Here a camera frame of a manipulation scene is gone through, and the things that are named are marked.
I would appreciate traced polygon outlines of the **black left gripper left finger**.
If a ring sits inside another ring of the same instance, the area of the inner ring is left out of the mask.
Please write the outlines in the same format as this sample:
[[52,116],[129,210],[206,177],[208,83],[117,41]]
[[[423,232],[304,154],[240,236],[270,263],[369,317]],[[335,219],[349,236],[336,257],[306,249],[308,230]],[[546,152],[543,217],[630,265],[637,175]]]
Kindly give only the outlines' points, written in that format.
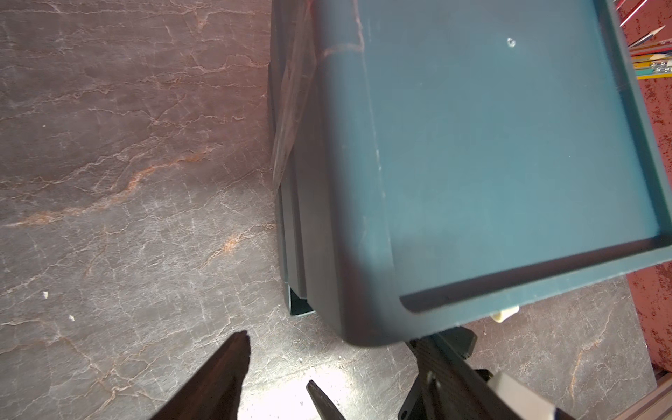
[[152,420],[236,419],[250,356],[250,336],[235,332]]

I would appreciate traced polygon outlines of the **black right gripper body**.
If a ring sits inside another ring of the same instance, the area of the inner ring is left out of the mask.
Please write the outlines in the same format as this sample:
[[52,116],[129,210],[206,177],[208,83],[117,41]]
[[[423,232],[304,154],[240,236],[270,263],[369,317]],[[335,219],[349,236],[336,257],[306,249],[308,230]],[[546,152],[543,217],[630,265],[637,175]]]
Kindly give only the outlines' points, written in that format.
[[477,335],[455,327],[408,341],[418,375],[402,403],[399,419],[517,419],[519,416],[488,387],[486,369],[472,369]]

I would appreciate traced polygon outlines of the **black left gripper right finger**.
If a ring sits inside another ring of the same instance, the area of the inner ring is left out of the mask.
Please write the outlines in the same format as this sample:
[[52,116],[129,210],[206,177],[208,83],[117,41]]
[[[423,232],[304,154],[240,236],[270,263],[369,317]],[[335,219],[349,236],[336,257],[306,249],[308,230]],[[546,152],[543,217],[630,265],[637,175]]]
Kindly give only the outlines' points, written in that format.
[[315,383],[315,381],[308,381],[306,390],[311,397],[321,420],[345,420],[345,417],[341,414],[337,406],[324,393],[318,384]]

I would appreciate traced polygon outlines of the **teal drawer cabinet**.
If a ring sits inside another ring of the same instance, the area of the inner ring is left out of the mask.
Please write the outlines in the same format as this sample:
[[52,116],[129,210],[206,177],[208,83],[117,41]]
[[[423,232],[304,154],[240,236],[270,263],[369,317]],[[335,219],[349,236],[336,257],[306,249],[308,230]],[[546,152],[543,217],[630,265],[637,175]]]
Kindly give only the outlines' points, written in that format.
[[671,258],[671,191],[610,1],[275,1],[292,315],[411,341]]

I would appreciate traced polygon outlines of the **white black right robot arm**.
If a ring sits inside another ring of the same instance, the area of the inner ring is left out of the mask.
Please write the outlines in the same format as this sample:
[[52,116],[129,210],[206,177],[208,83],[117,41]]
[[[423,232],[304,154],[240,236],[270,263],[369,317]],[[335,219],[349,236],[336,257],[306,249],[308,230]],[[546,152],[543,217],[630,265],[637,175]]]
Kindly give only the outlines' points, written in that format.
[[473,369],[467,360],[477,335],[465,327],[413,339],[418,376],[399,419],[570,419],[552,402],[513,377]]

